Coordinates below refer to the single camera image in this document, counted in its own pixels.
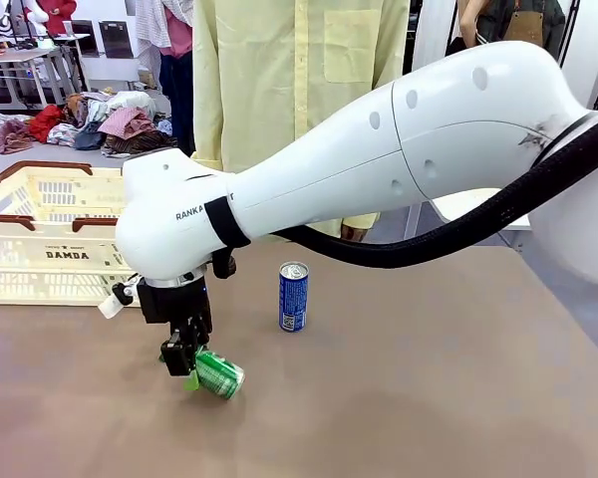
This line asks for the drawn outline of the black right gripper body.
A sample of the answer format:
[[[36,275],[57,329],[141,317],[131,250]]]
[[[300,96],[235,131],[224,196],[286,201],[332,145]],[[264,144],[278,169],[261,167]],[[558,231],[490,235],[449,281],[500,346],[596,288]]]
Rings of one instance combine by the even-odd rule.
[[[176,287],[157,287],[155,281],[141,278],[139,301],[147,324],[179,324],[188,319],[201,319],[212,327],[210,303],[204,275]]]

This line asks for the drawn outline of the person left hand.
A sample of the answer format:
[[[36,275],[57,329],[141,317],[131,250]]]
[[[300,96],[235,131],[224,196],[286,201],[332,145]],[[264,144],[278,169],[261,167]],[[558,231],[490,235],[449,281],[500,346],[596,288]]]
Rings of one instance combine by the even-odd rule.
[[[345,241],[362,243],[372,230],[373,227],[364,229],[342,224],[340,237]]]

